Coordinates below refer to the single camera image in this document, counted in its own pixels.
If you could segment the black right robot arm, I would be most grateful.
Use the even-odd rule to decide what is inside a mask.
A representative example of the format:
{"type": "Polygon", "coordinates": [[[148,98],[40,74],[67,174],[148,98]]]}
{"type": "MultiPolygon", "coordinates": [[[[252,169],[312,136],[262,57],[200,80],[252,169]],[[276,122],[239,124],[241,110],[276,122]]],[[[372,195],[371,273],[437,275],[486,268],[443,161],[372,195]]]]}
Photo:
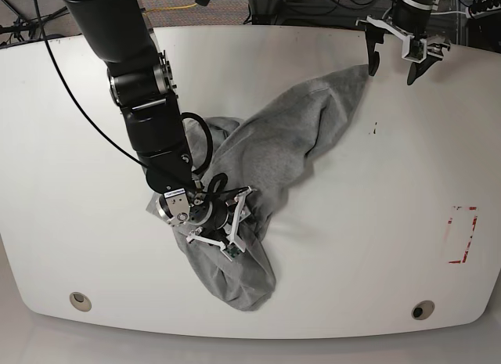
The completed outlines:
{"type": "Polygon", "coordinates": [[[110,94],[160,217],[188,225],[188,243],[217,247],[228,259],[247,249],[239,237],[250,187],[227,191],[226,174],[203,186],[214,143],[205,120],[181,112],[165,53],[157,47],[138,0],[64,0],[93,52],[106,64],[110,94]]]}

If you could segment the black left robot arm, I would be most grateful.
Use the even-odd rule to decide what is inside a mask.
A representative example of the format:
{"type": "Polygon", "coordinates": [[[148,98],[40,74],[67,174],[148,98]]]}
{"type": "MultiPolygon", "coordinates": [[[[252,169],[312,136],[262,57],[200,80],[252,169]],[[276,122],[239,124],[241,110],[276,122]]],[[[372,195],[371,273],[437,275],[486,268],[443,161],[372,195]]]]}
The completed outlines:
{"type": "Polygon", "coordinates": [[[402,43],[401,58],[410,62],[408,85],[444,59],[444,52],[451,48],[450,40],[443,34],[427,33],[438,1],[392,0],[392,7],[380,19],[367,16],[356,20],[365,33],[369,76],[375,76],[380,66],[376,47],[384,43],[385,34],[394,35],[402,43]]]}

